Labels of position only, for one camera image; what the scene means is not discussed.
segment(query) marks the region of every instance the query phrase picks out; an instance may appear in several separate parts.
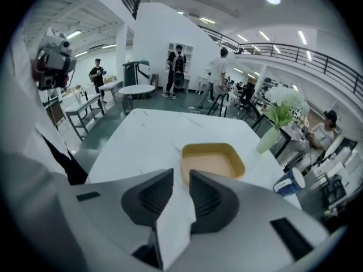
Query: trash bin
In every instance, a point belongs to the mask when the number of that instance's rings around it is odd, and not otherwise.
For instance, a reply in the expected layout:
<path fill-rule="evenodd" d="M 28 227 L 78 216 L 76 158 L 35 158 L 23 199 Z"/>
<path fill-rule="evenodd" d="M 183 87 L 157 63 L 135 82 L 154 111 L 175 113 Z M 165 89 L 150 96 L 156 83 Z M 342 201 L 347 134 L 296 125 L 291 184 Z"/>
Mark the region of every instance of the trash bin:
<path fill-rule="evenodd" d="M 122 102 L 125 114 L 128 115 L 133 109 L 132 96 L 123 95 L 121 97 L 121 102 Z"/>

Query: cap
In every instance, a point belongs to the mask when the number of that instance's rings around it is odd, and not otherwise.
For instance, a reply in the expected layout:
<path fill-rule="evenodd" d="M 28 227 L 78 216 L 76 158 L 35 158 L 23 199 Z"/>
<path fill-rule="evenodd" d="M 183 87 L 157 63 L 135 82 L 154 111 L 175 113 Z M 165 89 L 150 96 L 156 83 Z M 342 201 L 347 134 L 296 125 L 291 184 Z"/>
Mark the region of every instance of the cap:
<path fill-rule="evenodd" d="M 337 115 L 336 115 L 336 113 L 335 113 L 335 111 L 334 110 L 330 110 L 329 112 L 324 112 L 324 116 L 327 118 L 327 119 L 329 119 L 329 120 L 331 120 L 332 122 L 336 122 L 336 120 L 337 120 Z"/>

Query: yellow tray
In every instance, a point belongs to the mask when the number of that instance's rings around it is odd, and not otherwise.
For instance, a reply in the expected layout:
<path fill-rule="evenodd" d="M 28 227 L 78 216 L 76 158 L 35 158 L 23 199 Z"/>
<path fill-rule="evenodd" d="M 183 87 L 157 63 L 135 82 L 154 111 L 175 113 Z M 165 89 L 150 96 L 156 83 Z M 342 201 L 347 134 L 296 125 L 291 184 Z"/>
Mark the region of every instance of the yellow tray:
<path fill-rule="evenodd" d="M 239 179 L 245 167 L 237 152 L 227 143 L 185 145 L 181 151 L 181 177 L 189 186 L 191 169 Z"/>

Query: backpack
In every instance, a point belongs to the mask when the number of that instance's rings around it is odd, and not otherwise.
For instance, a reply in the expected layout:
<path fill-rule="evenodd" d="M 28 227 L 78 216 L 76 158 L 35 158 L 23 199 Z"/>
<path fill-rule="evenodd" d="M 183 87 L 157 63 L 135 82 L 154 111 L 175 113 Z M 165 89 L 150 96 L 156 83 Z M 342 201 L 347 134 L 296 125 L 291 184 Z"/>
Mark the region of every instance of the backpack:
<path fill-rule="evenodd" d="M 184 67 L 185 67 L 184 53 L 181 52 L 180 54 L 178 54 L 177 52 L 175 52 L 175 58 L 172 61 L 171 69 L 173 70 L 173 72 L 179 71 L 183 73 Z"/>

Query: white cloth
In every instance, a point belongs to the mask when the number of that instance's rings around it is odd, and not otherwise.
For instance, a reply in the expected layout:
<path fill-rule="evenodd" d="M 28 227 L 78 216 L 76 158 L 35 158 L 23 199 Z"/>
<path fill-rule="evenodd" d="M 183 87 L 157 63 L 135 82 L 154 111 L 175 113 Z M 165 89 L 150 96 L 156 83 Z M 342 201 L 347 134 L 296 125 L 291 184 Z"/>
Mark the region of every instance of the white cloth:
<path fill-rule="evenodd" d="M 295 166 L 300 172 L 312 164 L 319 158 L 324 150 L 327 150 L 331 143 L 334 141 L 334 132 L 328 131 L 324 128 L 324 123 L 318 123 L 311 129 L 314 133 L 314 139 L 323 146 L 323 149 L 314 149 L 312 147 L 306 148 L 306 153 L 302 160 Z"/>
<path fill-rule="evenodd" d="M 209 67 L 211 72 L 209 82 L 220 86 L 222 84 L 221 75 L 227 72 L 227 60 L 225 58 L 218 57 L 210 62 Z"/>
<path fill-rule="evenodd" d="M 32 78 L 31 63 L 21 31 L 13 36 L 1 66 L 0 149 L 18 153 L 46 166 L 51 172 L 66 173 L 53 157 L 46 138 L 60 153 L 69 154 L 60 133 L 53 126 Z"/>
<path fill-rule="evenodd" d="M 314 133 L 314 139 L 324 148 L 316 151 L 321 154 L 323 150 L 328 150 L 334 141 L 334 132 L 332 130 L 326 130 L 324 123 L 318 123 L 311 131 Z"/>

